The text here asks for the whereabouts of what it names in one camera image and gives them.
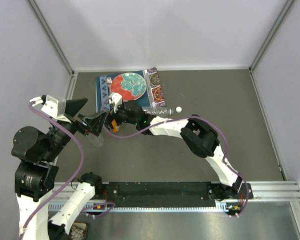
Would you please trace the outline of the orange juice bottle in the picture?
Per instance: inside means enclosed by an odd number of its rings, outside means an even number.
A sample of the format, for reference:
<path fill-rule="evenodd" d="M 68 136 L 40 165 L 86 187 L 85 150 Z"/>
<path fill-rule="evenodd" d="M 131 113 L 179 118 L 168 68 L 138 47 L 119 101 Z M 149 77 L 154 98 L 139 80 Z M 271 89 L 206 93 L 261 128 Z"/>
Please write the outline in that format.
<path fill-rule="evenodd" d="M 115 119 L 112 120 L 111 126 L 112 126 L 112 130 L 111 130 L 111 131 L 112 131 L 113 133 L 117 133 L 117 132 L 120 130 L 120 128 L 121 128 L 121 126 L 116 122 Z"/>

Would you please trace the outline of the clear bottle orange base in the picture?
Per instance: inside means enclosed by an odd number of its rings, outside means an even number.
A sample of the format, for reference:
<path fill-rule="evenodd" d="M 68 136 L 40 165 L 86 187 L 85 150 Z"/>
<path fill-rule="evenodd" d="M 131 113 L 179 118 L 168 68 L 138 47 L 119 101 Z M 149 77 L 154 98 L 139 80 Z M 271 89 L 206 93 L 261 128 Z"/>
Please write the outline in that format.
<path fill-rule="evenodd" d="M 167 118 L 174 114 L 174 110 L 171 108 L 167 108 L 164 106 L 156 106 L 156 107 L 142 107 L 142 110 L 150 115 L 156 115 L 162 118 Z"/>

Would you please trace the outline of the white bottle cap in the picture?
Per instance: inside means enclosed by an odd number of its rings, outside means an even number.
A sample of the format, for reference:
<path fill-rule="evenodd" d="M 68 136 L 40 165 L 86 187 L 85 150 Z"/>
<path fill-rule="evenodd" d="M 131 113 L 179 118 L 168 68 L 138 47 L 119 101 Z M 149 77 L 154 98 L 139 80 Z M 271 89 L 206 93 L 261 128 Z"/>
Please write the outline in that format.
<path fill-rule="evenodd" d="M 176 112 L 177 112 L 177 113 L 180 113 L 181 111 L 182 111 L 182 108 L 181 108 L 180 106 L 177 106 L 177 107 L 176 107 Z"/>

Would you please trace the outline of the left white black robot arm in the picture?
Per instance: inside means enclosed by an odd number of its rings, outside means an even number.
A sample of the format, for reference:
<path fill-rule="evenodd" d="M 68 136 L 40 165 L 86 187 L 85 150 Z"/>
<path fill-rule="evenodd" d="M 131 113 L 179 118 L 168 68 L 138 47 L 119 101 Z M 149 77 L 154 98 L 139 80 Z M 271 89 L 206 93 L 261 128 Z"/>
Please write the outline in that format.
<path fill-rule="evenodd" d="M 48 132 L 25 126 L 13 137 L 12 156 L 20 160 L 14 174 L 14 191 L 19 207 L 19 238 L 21 240 L 68 240 L 78 215 L 92 198 L 104 192 L 102 178 L 83 174 L 77 188 L 65 205 L 49 217 L 49 202 L 56 197 L 57 157 L 70 142 L 77 142 L 76 133 L 99 136 L 108 112 L 80 114 L 87 99 L 67 100 L 50 95 L 35 97 L 29 109 L 50 122 Z"/>

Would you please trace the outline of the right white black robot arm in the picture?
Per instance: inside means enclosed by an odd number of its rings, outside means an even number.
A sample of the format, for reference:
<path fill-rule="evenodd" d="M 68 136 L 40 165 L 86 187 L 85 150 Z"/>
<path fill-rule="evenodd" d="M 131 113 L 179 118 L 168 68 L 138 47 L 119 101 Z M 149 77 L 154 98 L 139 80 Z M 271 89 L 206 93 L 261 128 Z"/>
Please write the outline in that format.
<path fill-rule="evenodd" d="M 242 188 L 249 187 L 228 160 L 229 143 L 225 134 L 211 122 L 195 114 L 176 119 L 163 118 L 146 113 L 134 100 L 120 103 L 110 98 L 108 102 L 112 106 L 107 117 L 110 122 L 131 124 L 137 134 L 182 139 L 194 155 L 207 160 L 227 197 L 235 198 Z"/>

